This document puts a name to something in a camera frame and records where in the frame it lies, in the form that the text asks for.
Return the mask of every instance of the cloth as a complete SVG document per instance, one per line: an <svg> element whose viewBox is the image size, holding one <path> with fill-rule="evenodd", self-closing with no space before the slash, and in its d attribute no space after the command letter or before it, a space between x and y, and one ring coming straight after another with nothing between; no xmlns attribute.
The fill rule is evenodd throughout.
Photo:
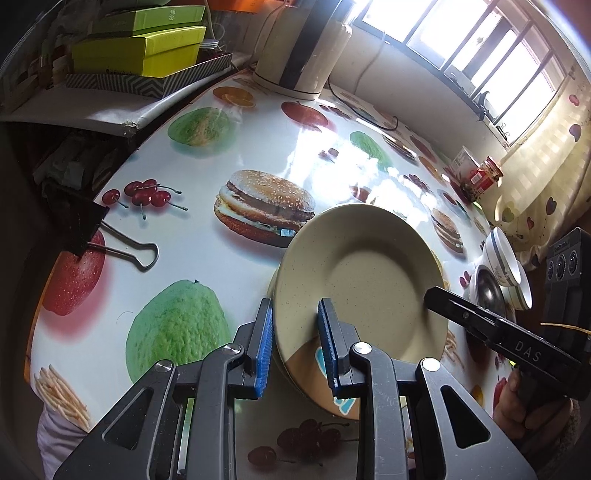
<svg viewBox="0 0 591 480"><path fill-rule="evenodd" d="M499 164L501 185L478 203L533 270L591 206L591 85L579 65Z"/></svg>
<svg viewBox="0 0 591 480"><path fill-rule="evenodd" d="M577 442L580 424L581 411L579 402L573 400L573 412L558 439L532 457L526 457L537 473L538 480L550 478L560 466L566 454Z"/></svg>
<svg viewBox="0 0 591 480"><path fill-rule="evenodd" d="M86 432L45 405L37 426L37 445L41 452L46 480L53 480L56 470L86 437Z"/></svg>

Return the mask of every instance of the metal clip handle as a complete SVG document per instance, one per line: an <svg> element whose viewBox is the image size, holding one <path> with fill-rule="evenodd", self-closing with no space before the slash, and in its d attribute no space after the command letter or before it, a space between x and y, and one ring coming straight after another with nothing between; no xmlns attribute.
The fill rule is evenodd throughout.
<svg viewBox="0 0 591 480"><path fill-rule="evenodd" d="M158 245L153 244L153 243L152 244L143 244L141 242L138 242L138 241L134 240L133 238L128 237L124 233L118 231L114 227L110 226L104 220L101 221L100 224L104 228L106 228L107 230L111 231L121 241L123 241L124 243L126 243L128 245L131 245L132 247L135 247L137 250L153 250L154 251L154 260L152 260L152 262L149 263L148 265L144 265L141 261L139 261L139 258L136 257L135 255L130 254L128 252L123 252L122 250L117 250L116 248L107 247L106 245L94 244L91 242L88 243L89 247L94 248L95 250L102 250L103 252L109 252L109 253L117 255L118 257L122 257L126 260L129 260L129 261L133 262L135 264L135 266L138 267L138 269L142 272L148 271L158 261L158 257L160 256L160 250L158 249Z"/></svg>

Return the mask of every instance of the hand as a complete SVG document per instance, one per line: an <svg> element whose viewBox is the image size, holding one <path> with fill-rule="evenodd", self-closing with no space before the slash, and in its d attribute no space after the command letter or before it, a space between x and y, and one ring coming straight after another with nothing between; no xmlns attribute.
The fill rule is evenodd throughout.
<svg viewBox="0 0 591 480"><path fill-rule="evenodd" d="M521 440L526 433L539 429L552 415L554 417L536 433L530 442L523 445L521 453L535 453L556 440L567 424L573 411L573 402L569 398L553 401L526 415L525 407L517 391L521 374L515 369L501 392L499 403L492 418L511 440Z"/></svg>

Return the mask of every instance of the white bowl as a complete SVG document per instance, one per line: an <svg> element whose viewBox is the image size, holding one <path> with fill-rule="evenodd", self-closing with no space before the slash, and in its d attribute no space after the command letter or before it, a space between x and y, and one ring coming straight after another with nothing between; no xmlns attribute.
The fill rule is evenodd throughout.
<svg viewBox="0 0 591 480"><path fill-rule="evenodd" d="M516 287L501 287L505 301L517 310L529 310L533 299L531 296L530 282L527 280L525 270L519 263L521 281Z"/></svg>
<svg viewBox="0 0 591 480"><path fill-rule="evenodd" d="M482 256L475 263L490 268L502 287L516 287L521 281L520 264L503 230L497 226L486 237Z"/></svg>

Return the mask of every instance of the striped box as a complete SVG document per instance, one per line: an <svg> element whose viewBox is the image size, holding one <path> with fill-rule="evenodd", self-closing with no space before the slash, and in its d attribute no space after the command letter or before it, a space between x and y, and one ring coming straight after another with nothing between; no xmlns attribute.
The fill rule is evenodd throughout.
<svg viewBox="0 0 591 480"><path fill-rule="evenodd" d="M163 78L116 73L72 73L66 77L66 86L134 93L162 99L191 83L227 69L231 59L232 54L226 53Z"/></svg>

